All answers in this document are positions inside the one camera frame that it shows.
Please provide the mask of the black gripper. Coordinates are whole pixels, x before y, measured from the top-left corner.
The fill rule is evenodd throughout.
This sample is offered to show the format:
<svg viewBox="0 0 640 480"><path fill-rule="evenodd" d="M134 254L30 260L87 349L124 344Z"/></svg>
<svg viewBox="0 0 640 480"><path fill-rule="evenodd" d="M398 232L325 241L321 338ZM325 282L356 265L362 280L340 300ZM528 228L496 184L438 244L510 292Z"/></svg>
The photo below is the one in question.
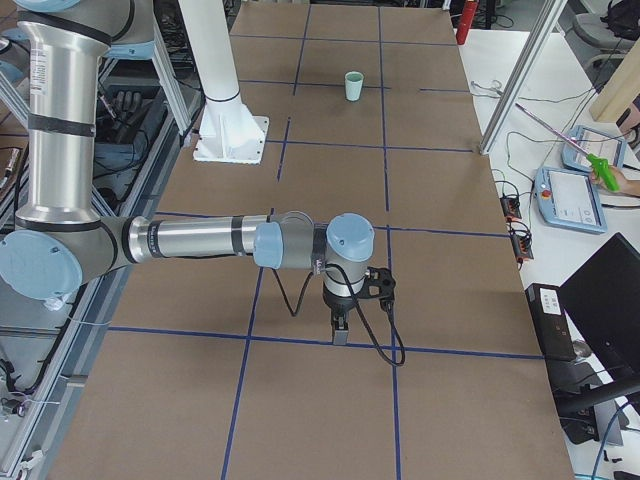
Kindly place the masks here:
<svg viewBox="0 0 640 480"><path fill-rule="evenodd" d="M342 297L323 287L323 300L331 311L332 343L346 345L349 336L349 325L341 319L347 319L349 312L356 308L356 301L352 296Z"/></svg>

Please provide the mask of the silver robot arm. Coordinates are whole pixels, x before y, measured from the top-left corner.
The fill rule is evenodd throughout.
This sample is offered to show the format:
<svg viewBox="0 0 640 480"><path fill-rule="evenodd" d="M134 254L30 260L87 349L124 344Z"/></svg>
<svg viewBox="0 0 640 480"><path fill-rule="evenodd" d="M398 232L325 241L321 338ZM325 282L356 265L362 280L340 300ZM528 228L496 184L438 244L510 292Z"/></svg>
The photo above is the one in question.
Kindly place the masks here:
<svg viewBox="0 0 640 480"><path fill-rule="evenodd" d="M29 193L1 243L1 276L19 294L60 297L124 266L160 258L251 256L261 266L323 278L332 341L373 280L370 222L345 213L326 225L301 212L152 221L92 207L98 69L102 57L148 59L156 31L149 1L22 1L30 53Z"/></svg>

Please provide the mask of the person's hand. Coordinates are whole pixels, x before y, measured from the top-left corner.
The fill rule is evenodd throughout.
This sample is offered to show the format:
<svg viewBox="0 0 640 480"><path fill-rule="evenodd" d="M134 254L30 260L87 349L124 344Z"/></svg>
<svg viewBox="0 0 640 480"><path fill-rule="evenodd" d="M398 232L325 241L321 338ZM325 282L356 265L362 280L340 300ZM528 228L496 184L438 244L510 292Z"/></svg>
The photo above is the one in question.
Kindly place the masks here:
<svg viewBox="0 0 640 480"><path fill-rule="evenodd" d="M619 189L616 191L617 194L639 197L640 196L640 181L639 180L630 180L627 179L624 173L614 167L610 167L611 173L616 178ZM590 180L594 185L597 185L605 190L608 190L603 180L595 173L590 173Z"/></svg>

